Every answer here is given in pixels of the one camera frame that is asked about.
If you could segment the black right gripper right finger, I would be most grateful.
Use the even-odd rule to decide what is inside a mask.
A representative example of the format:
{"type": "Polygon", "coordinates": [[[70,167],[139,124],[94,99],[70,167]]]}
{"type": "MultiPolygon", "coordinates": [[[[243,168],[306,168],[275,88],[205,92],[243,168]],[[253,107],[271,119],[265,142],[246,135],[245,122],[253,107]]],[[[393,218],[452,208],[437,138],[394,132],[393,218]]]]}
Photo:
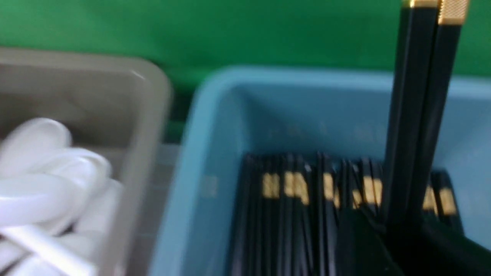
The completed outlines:
{"type": "Polygon", "coordinates": [[[490,251],[433,220],[392,225],[387,247],[405,276],[489,276],[490,251]]]}

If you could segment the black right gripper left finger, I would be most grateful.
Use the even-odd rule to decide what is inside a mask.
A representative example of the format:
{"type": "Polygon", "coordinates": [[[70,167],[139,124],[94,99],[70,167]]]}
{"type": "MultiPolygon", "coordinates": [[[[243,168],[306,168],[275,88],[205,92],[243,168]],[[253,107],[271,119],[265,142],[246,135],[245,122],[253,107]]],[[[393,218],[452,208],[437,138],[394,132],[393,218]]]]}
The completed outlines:
{"type": "Polygon", "coordinates": [[[341,212],[336,244],[337,276],[402,276],[386,248],[383,228],[363,209],[341,212]]]}

